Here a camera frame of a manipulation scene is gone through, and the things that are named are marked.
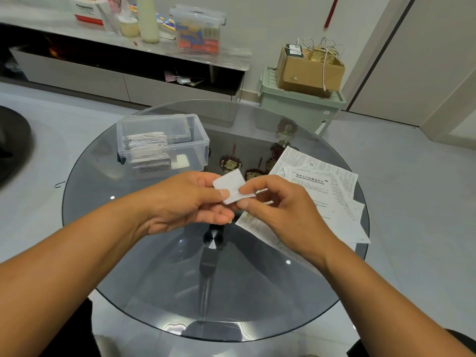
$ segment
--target fingernail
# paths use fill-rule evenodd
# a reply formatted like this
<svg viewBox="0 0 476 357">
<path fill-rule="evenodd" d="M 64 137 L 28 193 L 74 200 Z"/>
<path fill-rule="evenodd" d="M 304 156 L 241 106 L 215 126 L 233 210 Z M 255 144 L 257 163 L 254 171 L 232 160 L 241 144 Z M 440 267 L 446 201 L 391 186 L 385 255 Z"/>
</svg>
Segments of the fingernail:
<svg viewBox="0 0 476 357">
<path fill-rule="evenodd" d="M 237 206 L 240 209 L 246 209 L 248 207 L 248 200 L 247 199 L 241 199 L 237 202 Z"/>
<path fill-rule="evenodd" d="M 220 194 L 223 197 L 223 199 L 228 198 L 229 191 L 227 189 L 220 189 Z"/>
</svg>

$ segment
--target marble countertop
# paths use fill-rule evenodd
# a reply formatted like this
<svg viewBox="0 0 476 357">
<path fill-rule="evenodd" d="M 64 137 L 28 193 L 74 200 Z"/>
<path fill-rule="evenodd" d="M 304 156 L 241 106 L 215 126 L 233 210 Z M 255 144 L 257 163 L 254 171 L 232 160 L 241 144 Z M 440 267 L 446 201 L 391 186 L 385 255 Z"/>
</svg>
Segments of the marble countertop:
<svg viewBox="0 0 476 357">
<path fill-rule="evenodd" d="M 248 71 L 251 62 L 251 51 L 247 48 L 220 46 L 220 53 L 211 55 L 180 50 L 174 40 L 164 38 L 158 44 L 149 44 L 140 37 L 127 38 L 106 31 L 101 25 L 78 21 L 72 12 L 32 7 L 16 0 L 0 0 L 0 23 L 240 71 Z"/>
</svg>

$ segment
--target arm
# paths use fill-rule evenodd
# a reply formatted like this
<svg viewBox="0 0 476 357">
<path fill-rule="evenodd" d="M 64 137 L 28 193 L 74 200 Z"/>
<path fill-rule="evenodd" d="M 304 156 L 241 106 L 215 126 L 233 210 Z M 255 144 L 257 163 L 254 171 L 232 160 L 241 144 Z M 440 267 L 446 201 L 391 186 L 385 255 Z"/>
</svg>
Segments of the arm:
<svg viewBox="0 0 476 357">
<path fill-rule="evenodd" d="M 474 356 L 342 243 L 305 189 L 278 176 L 251 179 L 237 206 L 257 217 L 327 279 L 371 356 Z M 262 202 L 273 200 L 269 206 Z"/>
<path fill-rule="evenodd" d="M 226 224 L 219 176 L 189 172 L 107 203 L 0 264 L 0 355 L 37 356 L 88 294 L 146 234 Z"/>
</svg>

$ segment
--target cabinet drawer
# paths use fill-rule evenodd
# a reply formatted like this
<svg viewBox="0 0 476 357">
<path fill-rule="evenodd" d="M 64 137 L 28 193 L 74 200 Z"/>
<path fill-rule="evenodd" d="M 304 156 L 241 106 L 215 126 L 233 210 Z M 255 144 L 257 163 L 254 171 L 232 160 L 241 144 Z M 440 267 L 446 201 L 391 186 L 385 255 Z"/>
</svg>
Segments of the cabinet drawer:
<svg viewBox="0 0 476 357">
<path fill-rule="evenodd" d="M 137 104 L 155 106 L 181 100 L 231 100 L 230 95 L 147 79 L 145 77 L 125 74 L 124 79 L 126 80 L 130 101 Z"/>
<path fill-rule="evenodd" d="M 27 53 L 11 52 L 29 81 L 129 101 L 124 75 L 98 67 Z"/>
</svg>

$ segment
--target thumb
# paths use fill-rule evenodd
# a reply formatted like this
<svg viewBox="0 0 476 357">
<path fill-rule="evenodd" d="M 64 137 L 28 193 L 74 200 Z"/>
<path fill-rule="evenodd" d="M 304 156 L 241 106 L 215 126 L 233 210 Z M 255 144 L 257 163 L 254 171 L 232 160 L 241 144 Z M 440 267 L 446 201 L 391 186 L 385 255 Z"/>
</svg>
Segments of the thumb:
<svg viewBox="0 0 476 357">
<path fill-rule="evenodd" d="M 261 203 L 256 199 L 241 199 L 237 202 L 237 206 L 268 225 L 276 214 L 276 208 Z"/>
<path fill-rule="evenodd" d="M 200 205 L 204 203 L 220 203 L 229 196 L 230 192 L 226 189 L 215 189 L 199 186 L 198 202 Z"/>
</svg>

